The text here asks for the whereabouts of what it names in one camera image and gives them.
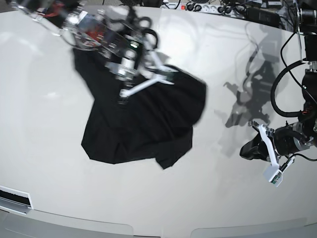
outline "power strip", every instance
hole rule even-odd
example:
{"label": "power strip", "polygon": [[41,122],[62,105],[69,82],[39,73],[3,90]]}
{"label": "power strip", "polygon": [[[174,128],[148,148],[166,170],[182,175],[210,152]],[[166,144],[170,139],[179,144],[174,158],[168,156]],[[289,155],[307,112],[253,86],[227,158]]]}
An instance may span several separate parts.
{"label": "power strip", "polygon": [[[208,14],[216,14],[221,15],[223,13],[219,12],[218,9],[223,7],[221,5],[211,5],[211,4],[195,4],[195,6],[200,5],[202,9],[196,12],[208,13]],[[175,9],[177,6],[177,2],[166,3],[166,5],[162,5],[161,8],[165,9]],[[186,11],[186,3],[181,3],[176,10]],[[235,18],[244,18],[242,15],[236,13],[236,11],[231,11],[230,13],[226,13],[226,16],[231,16]]]}

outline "black cable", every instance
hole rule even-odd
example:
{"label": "black cable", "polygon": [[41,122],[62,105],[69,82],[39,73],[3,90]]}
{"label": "black cable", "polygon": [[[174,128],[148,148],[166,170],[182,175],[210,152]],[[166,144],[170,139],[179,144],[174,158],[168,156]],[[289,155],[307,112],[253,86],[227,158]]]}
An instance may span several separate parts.
{"label": "black cable", "polygon": [[279,25],[282,27],[282,30],[286,30],[286,28],[285,28],[285,26],[284,26],[284,24],[283,24],[281,18],[280,18],[280,20],[279,20]]}
{"label": "black cable", "polygon": [[150,35],[154,36],[156,42],[155,42],[155,45],[153,47],[153,50],[156,49],[158,47],[158,44],[159,44],[158,34],[150,28],[144,28],[142,30],[142,35],[145,36],[146,34],[150,34]]}
{"label": "black cable", "polygon": [[316,162],[317,161],[317,159],[311,159],[311,158],[308,158],[307,156],[302,155],[302,154],[293,154],[293,155],[291,155],[290,159],[293,158],[294,156],[300,156],[300,157],[303,157],[304,159],[307,159],[307,160],[312,161],[312,162]]}
{"label": "black cable", "polygon": [[[286,45],[288,44],[288,42],[293,38],[293,36],[294,36],[295,34],[296,34],[296,33],[294,32],[294,33],[290,36],[290,38],[288,38],[288,40],[285,42],[285,44],[283,45],[283,47],[281,48],[280,54],[281,54],[281,58],[282,58],[282,61],[283,61],[284,65],[285,65],[285,67],[287,67],[287,64],[286,64],[286,62],[285,62],[285,60],[284,60],[284,57],[283,57],[283,50],[284,50],[284,48],[286,47]],[[315,100],[315,99],[312,97],[312,95],[307,91],[307,89],[304,88],[304,87],[302,86],[302,84],[297,81],[297,79],[295,78],[295,76],[293,75],[293,73],[291,72],[291,70],[289,70],[289,73],[291,74],[292,78],[295,80],[295,82],[297,83],[297,85],[300,86],[300,87],[302,88],[302,90],[304,90],[304,91],[312,98],[312,100],[313,100],[313,101],[316,103],[316,105],[317,105],[316,100]]]}
{"label": "black cable", "polygon": [[278,108],[278,106],[276,104],[276,101],[275,101],[275,91],[276,91],[278,83],[281,81],[281,79],[283,78],[283,76],[285,74],[287,74],[290,70],[292,70],[292,69],[294,69],[294,68],[296,68],[296,67],[298,67],[300,65],[303,65],[303,64],[305,64],[305,63],[302,63],[300,60],[295,62],[295,63],[292,63],[290,66],[287,66],[285,69],[283,69],[283,71],[278,75],[278,77],[273,82],[273,85],[272,85],[272,88],[271,88],[271,95],[270,95],[272,107],[276,111],[276,113],[279,114],[282,117],[285,117],[285,118],[297,118],[297,117],[299,117],[302,114],[301,111],[287,113],[287,112],[282,111],[280,108]]}
{"label": "black cable", "polygon": [[147,26],[147,28],[151,28],[153,25],[153,21],[152,19],[150,19],[147,16],[143,16],[137,19],[137,24],[140,25],[141,21],[147,21],[149,23],[149,25]]}
{"label": "black cable", "polygon": [[288,15],[289,15],[289,19],[291,20],[291,22],[292,22],[292,24],[293,24],[293,26],[294,26],[293,17],[292,17],[292,15],[291,15],[291,13],[290,13],[290,8],[287,8],[287,12],[288,12]]}
{"label": "black cable", "polygon": [[221,13],[221,15],[226,15],[226,9],[229,4],[231,4],[231,2],[228,2],[225,6],[223,6],[223,12]]}
{"label": "black cable", "polygon": [[294,24],[290,23],[286,17],[284,17],[284,16],[279,16],[279,17],[283,18],[288,24],[290,24],[292,27],[294,27]]}
{"label": "black cable", "polygon": [[232,10],[236,11],[238,14],[241,14],[241,15],[243,15],[245,17],[246,11],[247,11],[247,7],[245,5],[242,5],[241,7],[243,7],[243,9],[240,9],[239,7],[236,7],[236,8],[233,8]]}
{"label": "black cable", "polygon": [[169,6],[168,6],[168,5],[166,5],[166,3],[164,3],[164,2],[163,2],[163,5],[167,6],[167,8],[168,8],[168,9],[170,9],[170,8],[169,8]]}
{"label": "black cable", "polygon": [[178,4],[177,4],[176,8],[174,8],[174,9],[177,9],[177,8],[178,8],[178,6],[180,5],[180,1],[181,1],[181,0],[178,1]]}
{"label": "black cable", "polygon": [[290,9],[291,9],[291,6],[288,4],[288,2],[287,2],[286,0],[283,0],[283,2],[284,2],[285,5],[287,6],[287,12],[288,12],[289,18],[290,18],[290,20],[291,20],[291,22],[292,22],[292,26],[294,27],[294,21],[293,21],[293,18],[292,18],[292,16],[291,16],[291,13],[289,12]]}
{"label": "black cable", "polygon": [[185,5],[185,10],[187,11],[187,5],[190,4],[192,1],[189,1],[188,3],[186,3]]}
{"label": "black cable", "polygon": [[242,4],[236,5],[236,6],[234,6],[234,7],[232,8],[232,10],[235,9],[235,8],[237,8],[237,7],[239,7],[239,6],[242,6],[242,5],[245,5],[245,4],[247,4],[247,3],[250,3],[250,2],[252,2],[252,1],[255,1],[255,0],[246,1],[246,2],[244,2],[244,3],[242,3]]}

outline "red component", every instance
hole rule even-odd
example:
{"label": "red component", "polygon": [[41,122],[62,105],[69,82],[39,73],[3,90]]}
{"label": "red component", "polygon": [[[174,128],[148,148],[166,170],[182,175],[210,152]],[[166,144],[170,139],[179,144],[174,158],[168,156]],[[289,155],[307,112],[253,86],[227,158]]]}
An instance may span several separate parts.
{"label": "red component", "polygon": [[43,17],[53,17],[53,16],[57,16],[60,9],[64,6],[64,4],[62,3],[56,3],[54,2],[52,4],[52,7],[50,9],[53,9],[53,12],[52,13],[49,13],[49,14],[44,14]]}
{"label": "red component", "polygon": [[93,31],[88,31],[86,32],[86,34],[93,38],[95,41],[100,42],[101,39],[98,37],[102,37],[104,35],[104,31],[105,28],[103,26],[96,26],[96,28]]}

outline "white surface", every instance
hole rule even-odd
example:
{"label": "white surface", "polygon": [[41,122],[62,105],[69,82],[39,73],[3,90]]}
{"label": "white surface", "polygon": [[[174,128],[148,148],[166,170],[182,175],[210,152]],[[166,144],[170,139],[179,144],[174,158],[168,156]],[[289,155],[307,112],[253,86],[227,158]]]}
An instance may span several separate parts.
{"label": "white surface", "polygon": [[306,219],[296,219],[286,222],[274,222],[247,227],[203,228],[194,230],[190,238],[241,238],[241,236],[261,236],[261,234],[264,236],[267,234],[267,237],[269,237],[268,234],[272,234],[272,232],[276,232],[278,234],[279,231],[289,231],[289,229],[293,228],[301,229],[305,225],[305,222]]}
{"label": "white surface", "polygon": [[259,235],[249,235],[249,236],[237,236],[234,234],[234,237],[230,238],[315,238],[317,234],[317,224],[301,227],[301,228],[295,228],[295,229],[288,229],[284,231],[278,231],[278,232],[270,232],[270,233],[264,233]]}
{"label": "white surface", "polygon": [[[242,122],[225,127],[236,96],[224,84],[242,90],[246,67],[255,77],[265,60],[271,62],[266,75],[277,75],[283,69],[279,50],[290,33],[203,13],[140,11],[153,18],[167,62],[208,84],[193,149],[164,171],[154,159],[118,165],[89,160],[80,144],[93,98],[73,69],[70,47],[21,13],[2,13],[0,184],[29,192],[36,210],[129,224],[135,235],[187,238],[197,228],[306,217],[317,222],[317,163],[296,159],[276,188],[262,176],[268,163],[239,157],[255,132]],[[297,45],[292,40],[286,47],[288,63],[298,60]],[[302,78],[304,69],[293,72]],[[283,110],[302,108],[301,90],[288,76],[279,92]],[[246,102],[250,94],[242,93]],[[234,106],[238,110],[245,107]],[[269,102],[263,113],[271,128],[285,124]],[[307,155],[315,157],[316,149]]]}
{"label": "white surface", "polygon": [[85,219],[76,219],[76,218],[71,218],[67,216],[59,216],[59,215],[36,211],[36,210],[31,210],[26,216],[25,215],[21,215],[21,216],[34,219],[34,220],[39,220],[42,222],[52,223],[55,225],[65,226],[65,227],[72,227],[72,228],[95,231],[95,232],[104,232],[104,233],[120,234],[120,235],[127,235],[127,236],[133,235],[133,228],[129,225],[90,221]]}

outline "black fabric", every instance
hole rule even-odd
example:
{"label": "black fabric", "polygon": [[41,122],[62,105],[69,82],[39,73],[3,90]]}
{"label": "black fabric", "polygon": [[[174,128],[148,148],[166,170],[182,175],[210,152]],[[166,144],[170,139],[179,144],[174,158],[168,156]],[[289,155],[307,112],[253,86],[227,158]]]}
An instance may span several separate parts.
{"label": "black fabric", "polygon": [[[92,160],[110,164],[155,158],[163,169],[192,148],[193,125],[206,100],[206,85],[178,72],[174,85],[157,83],[121,105],[123,82],[94,52],[74,50],[75,68],[95,98],[82,146]],[[136,76],[136,84],[145,81]]]}

